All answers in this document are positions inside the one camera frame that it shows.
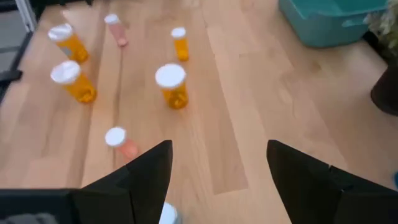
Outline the large orange pill bottle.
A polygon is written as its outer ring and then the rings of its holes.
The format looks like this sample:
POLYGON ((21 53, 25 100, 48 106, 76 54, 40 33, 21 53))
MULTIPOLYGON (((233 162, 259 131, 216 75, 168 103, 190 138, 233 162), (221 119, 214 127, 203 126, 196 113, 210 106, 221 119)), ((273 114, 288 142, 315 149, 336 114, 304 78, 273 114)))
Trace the large orange pill bottle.
POLYGON ((52 27, 47 35, 70 60, 81 64, 88 59, 88 51, 69 23, 52 27))
POLYGON ((53 67, 50 77, 80 103, 91 103, 96 98, 94 85, 75 61, 66 60, 53 67))
POLYGON ((188 104, 186 77, 184 68, 175 63, 165 64, 155 73, 155 82, 161 88, 166 103, 173 109, 178 110, 188 104))

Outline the small blue pill bottle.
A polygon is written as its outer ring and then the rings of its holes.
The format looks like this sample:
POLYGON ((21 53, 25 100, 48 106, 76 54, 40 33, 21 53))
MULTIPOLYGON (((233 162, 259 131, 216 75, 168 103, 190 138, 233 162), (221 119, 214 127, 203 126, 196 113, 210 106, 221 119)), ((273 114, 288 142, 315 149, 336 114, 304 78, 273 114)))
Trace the small blue pill bottle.
POLYGON ((165 202, 163 205, 159 224, 182 224, 177 209, 168 202, 165 202))

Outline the teal plastic bin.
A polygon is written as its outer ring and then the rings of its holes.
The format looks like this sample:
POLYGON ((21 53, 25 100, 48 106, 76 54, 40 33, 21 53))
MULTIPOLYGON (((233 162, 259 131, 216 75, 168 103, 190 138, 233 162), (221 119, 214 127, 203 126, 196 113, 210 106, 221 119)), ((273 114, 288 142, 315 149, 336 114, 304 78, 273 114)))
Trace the teal plastic bin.
POLYGON ((278 0, 281 13, 307 47, 351 44, 368 31, 368 14, 384 12, 388 0, 278 0))

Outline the small potted green plant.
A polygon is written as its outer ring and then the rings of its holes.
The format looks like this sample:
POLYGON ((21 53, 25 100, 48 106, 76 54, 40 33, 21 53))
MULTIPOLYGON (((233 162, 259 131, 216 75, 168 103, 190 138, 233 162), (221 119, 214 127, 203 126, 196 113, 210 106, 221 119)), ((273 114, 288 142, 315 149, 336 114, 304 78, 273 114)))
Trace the small potted green plant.
POLYGON ((369 13, 364 40, 387 63, 373 86, 371 99, 383 112, 398 117, 398 0, 387 0, 383 11, 369 13))

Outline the small pink pill bottle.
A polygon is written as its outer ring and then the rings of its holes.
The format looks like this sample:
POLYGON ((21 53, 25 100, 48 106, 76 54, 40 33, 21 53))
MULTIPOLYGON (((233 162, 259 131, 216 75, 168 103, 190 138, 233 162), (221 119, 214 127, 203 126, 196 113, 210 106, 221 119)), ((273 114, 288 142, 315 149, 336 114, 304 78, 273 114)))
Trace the small pink pill bottle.
POLYGON ((109 31, 113 35, 117 45, 119 47, 124 47, 128 44, 124 27, 116 14, 108 14, 104 18, 105 23, 108 26, 109 31))
POLYGON ((128 161, 132 161, 139 156, 136 143, 127 136, 127 132, 122 127, 113 127, 105 134, 105 142, 109 147, 118 150, 128 161))

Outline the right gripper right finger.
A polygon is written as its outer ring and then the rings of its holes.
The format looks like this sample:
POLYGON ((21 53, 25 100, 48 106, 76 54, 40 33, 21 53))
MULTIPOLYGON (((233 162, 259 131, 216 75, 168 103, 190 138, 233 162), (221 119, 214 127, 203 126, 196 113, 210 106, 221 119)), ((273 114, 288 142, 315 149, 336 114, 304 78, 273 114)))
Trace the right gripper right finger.
POLYGON ((292 224, 398 224, 398 192, 277 140, 267 143, 272 180, 292 224))

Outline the white light strip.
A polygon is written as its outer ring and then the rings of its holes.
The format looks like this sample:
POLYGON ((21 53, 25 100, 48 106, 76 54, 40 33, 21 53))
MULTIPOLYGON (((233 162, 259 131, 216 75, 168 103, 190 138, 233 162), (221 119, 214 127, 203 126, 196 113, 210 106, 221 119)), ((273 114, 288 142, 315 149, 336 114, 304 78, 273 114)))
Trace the white light strip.
POLYGON ((19 14, 25 25, 27 32, 34 32, 37 27, 34 10, 29 0, 15 0, 19 14))

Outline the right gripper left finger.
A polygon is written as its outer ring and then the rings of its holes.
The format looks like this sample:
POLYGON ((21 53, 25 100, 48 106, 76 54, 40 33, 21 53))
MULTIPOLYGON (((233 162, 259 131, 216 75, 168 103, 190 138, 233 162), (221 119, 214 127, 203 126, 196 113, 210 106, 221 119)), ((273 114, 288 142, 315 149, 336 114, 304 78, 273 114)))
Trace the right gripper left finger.
POLYGON ((81 224, 158 224, 173 163, 164 140, 73 194, 81 224))

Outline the small orange pill bottle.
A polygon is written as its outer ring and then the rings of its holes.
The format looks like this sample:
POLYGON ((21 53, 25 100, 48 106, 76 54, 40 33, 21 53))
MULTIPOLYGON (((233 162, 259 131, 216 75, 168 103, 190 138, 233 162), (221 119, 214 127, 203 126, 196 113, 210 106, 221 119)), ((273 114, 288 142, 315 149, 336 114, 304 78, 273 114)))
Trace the small orange pill bottle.
POLYGON ((174 46, 177 58, 181 61, 189 59, 188 44, 186 38, 186 30, 184 27, 176 27, 172 29, 171 36, 174 40, 174 46))

